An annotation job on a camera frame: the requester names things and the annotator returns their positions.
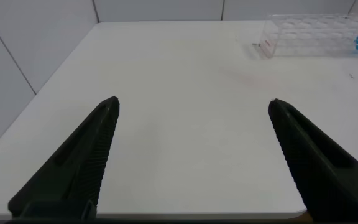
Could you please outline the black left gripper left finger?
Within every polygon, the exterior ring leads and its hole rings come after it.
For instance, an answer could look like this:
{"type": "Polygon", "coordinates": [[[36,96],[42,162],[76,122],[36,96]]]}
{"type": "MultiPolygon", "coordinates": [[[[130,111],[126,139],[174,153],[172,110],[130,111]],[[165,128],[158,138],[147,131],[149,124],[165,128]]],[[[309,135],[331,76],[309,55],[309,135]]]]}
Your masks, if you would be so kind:
{"type": "Polygon", "coordinates": [[[94,218],[119,117],[119,100],[102,101],[10,199],[14,218],[94,218]]]}

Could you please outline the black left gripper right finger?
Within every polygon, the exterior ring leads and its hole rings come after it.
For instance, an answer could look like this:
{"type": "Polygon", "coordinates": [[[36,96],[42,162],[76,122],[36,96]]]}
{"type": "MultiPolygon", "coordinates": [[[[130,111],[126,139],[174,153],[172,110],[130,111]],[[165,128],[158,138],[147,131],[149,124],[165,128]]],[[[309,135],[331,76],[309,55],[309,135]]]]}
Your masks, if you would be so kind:
{"type": "Polygon", "coordinates": [[[268,115],[308,213],[317,222],[358,222],[358,161],[291,104],[268,115]]]}

